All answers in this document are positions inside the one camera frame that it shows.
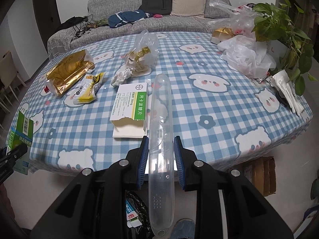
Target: chair leg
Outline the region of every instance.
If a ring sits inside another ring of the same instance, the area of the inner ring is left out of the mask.
[[[17,74],[17,77],[19,78],[19,80],[23,84],[23,86],[26,87],[27,85],[24,83],[24,81],[22,80],[22,78],[20,77],[19,74]]]
[[[0,105],[1,105],[6,111],[8,111],[9,113],[11,113],[10,110],[9,110],[2,102],[0,102]]]
[[[7,99],[7,101],[10,103],[10,105],[13,106],[12,103],[11,103],[11,101],[9,100],[9,98],[8,98],[6,95],[4,95],[4,97],[5,97],[5,98]]]
[[[13,93],[14,97],[15,97],[15,98],[17,99],[17,101],[19,102],[19,99],[18,99],[18,97],[16,96],[16,94],[14,93],[14,91],[13,91],[13,89],[12,89],[11,85],[9,85],[9,88],[10,88],[10,90],[12,91],[12,93]]]

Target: blue and white tablecloth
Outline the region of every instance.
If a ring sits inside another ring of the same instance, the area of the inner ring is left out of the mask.
[[[174,136],[197,158],[222,169],[265,154],[281,143],[290,143],[306,130],[313,114],[303,97],[305,111],[299,117],[276,99],[271,87],[258,84],[228,67],[221,52],[210,43],[210,34],[195,32],[154,33],[160,55],[151,73],[130,78],[128,83],[149,83],[166,74],[173,94]],[[44,92],[45,74],[63,57],[48,63],[22,100],[19,110],[34,121],[30,170],[45,169],[65,174],[90,167],[108,168],[125,158],[141,139],[115,139],[110,114],[116,88],[110,85],[133,48],[136,35],[103,40],[84,48],[95,61],[94,73],[106,72],[106,81],[91,104],[74,105],[79,82],[62,98]],[[151,98],[148,98],[150,109]],[[15,127],[17,114],[12,122]]]

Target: gray couch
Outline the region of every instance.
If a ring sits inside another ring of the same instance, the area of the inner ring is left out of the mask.
[[[148,18],[134,24],[127,24],[118,28],[108,26],[90,30],[78,39],[73,39],[76,31],[73,27],[60,30],[49,38],[47,49],[49,58],[65,53],[66,51],[88,45],[100,40],[118,36],[141,33],[147,29],[155,31],[192,31],[212,33],[213,27],[207,24],[210,19],[228,18],[229,15],[220,9],[209,6],[206,0],[205,18],[167,16],[163,18]],[[93,15],[93,21],[108,18],[119,11],[137,10],[142,0],[89,0],[87,3],[88,15]]]

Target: dark brown door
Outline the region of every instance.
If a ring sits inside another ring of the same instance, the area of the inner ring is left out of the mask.
[[[47,50],[47,40],[61,24],[56,0],[33,0],[33,9],[43,44]]]

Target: beige pillow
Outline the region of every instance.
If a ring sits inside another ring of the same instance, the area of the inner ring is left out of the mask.
[[[171,15],[204,18],[206,0],[173,0]]]

